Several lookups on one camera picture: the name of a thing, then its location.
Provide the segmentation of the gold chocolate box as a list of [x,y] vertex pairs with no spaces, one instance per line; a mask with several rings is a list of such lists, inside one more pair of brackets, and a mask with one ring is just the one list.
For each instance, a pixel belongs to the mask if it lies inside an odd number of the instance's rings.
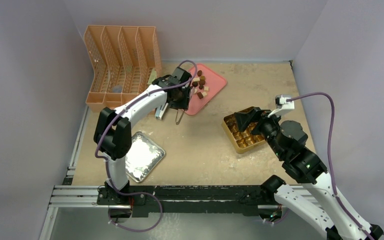
[[245,131],[239,131],[237,121],[233,113],[225,116],[221,123],[227,138],[238,154],[244,154],[266,143],[262,134],[252,134],[252,130],[256,125],[256,122],[251,122]]

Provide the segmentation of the pink tongs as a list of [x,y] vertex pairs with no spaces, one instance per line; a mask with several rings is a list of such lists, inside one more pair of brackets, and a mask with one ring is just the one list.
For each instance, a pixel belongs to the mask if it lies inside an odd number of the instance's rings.
[[175,124],[179,125],[182,121],[182,118],[184,116],[185,110],[184,109],[178,109],[176,111],[176,116],[175,116]]

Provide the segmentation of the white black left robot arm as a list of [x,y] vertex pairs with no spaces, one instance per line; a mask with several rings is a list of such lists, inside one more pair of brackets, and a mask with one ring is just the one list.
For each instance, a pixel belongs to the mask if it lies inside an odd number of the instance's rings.
[[132,128],[151,110],[166,105],[176,110],[187,110],[191,98],[190,83],[196,76],[176,67],[172,74],[158,77],[142,93],[115,109],[100,111],[93,140],[97,144],[95,157],[103,159],[106,184],[112,188],[109,197],[118,205],[129,199],[126,156],[132,147]]

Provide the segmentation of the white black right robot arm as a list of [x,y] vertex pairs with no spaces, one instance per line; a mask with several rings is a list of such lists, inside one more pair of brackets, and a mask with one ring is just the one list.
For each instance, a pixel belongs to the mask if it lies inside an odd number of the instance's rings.
[[364,220],[332,184],[332,176],[322,160],[306,147],[308,135],[300,123],[280,121],[270,110],[254,107],[234,113],[238,130],[244,132],[254,123],[253,135],[263,135],[285,172],[301,184],[319,203],[316,206],[294,192],[286,182],[272,175],[261,185],[260,196],[268,204],[275,201],[300,216],[328,240],[378,240],[380,226]]

